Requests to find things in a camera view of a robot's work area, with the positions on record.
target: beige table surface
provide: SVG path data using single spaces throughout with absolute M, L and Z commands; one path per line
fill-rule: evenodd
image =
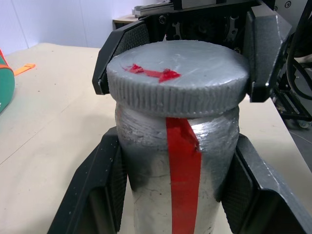
M 47 233 L 77 167 L 115 125 L 115 102 L 97 96 L 91 77 L 98 49 L 39 44 L 7 57 L 16 77 L 12 103 L 0 114 L 0 234 Z M 240 129 L 285 178 L 312 214 L 312 174 L 268 100 L 240 104 Z M 127 190 L 122 234 L 133 233 Z M 214 234 L 229 234 L 220 209 Z

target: gray lid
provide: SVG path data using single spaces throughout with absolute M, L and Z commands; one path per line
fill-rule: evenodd
M 145 70 L 170 69 L 180 77 L 159 83 Z M 236 107 L 246 94 L 249 67 L 235 51 L 212 43 L 174 40 L 146 44 L 114 57 L 107 65 L 109 90 L 119 103 L 163 117 L 204 117 Z

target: red paint mark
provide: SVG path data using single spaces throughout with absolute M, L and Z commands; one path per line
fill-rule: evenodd
M 181 76 L 181 74 L 172 71 L 170 69 L 165 69 L 163 72 L 158 71 L 151 71 L 151 70 L 145 70 L 142 67 L 133 64 L 132 67 L 129 69 L 124 68 L 126 71 L 129 71 L 131 73 L 144 73 L 145 75 L 149 77 L 155 77 L 159 78 L 159 83 L 165 82 L 167 80 L 175 79 Z
M 181 76 L 181 74 L 179 74 L 175 71 L 171 71 L 170 69 L 165 69 L 159 78 L 159 83 L 162 83 L 162 82 L 170 80 L 170 79 L 175 79 L 175 78 L 178 78 L 180 76 Z
M 129 69 L 129 72 L 131 73 L 141 73 L 144 72 L 143 68 L 140 66 L 137 66 L 136 64 L 133 64 L 132 67 Z
M 201 152 L 185 118 L 166 118 L 171 178 L 172 234 L 194 234 Z

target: screw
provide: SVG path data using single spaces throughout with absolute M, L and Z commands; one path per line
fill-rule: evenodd
M 238 47 L 235 47 L 235 48 L 234 48 L 234 51 L 237 52 L 237 53 L 239 53 L 239 54 L 241 53 L 241 50 L 240 50 Z
M 159 23 L 161 24 L 165 24 L 167 21 L 166 17 L 165 16 L 159 16 Z
M 288 1 L 287 3 L 285 3 L 285 8 L 290 8 L 291 5 L 292 5 L 292 2 Z

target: orange object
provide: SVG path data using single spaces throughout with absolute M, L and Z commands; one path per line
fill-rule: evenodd
M 26 72 L 26 71 L 29 70 L 29 69 L 34 68 L 35 66 L 36 66 L 35 64 L 28 63 L 28 64 L 24 65 L 23 67 L 21 67 L 21 68 L 15 70 L 15 71 L 14 71 L 14 75 L 17 76 L 17 75 L 19 75 L 19 74 L 21 74 L 21 73 L 23 73 L 23 72 Z
M 2 57 L 2 59 L 4 60 L 5 64 L 8 65 L 8 63 L 6 62 L 5 58 L 4 58 L 4 55 L 2 53 L 2 51 L 0 50 L 0 57 Z
M 8 65 L 0 64 L 0 69 L 2 69 L 2 68 L 7 68 L 13 72 L 13 70 Z

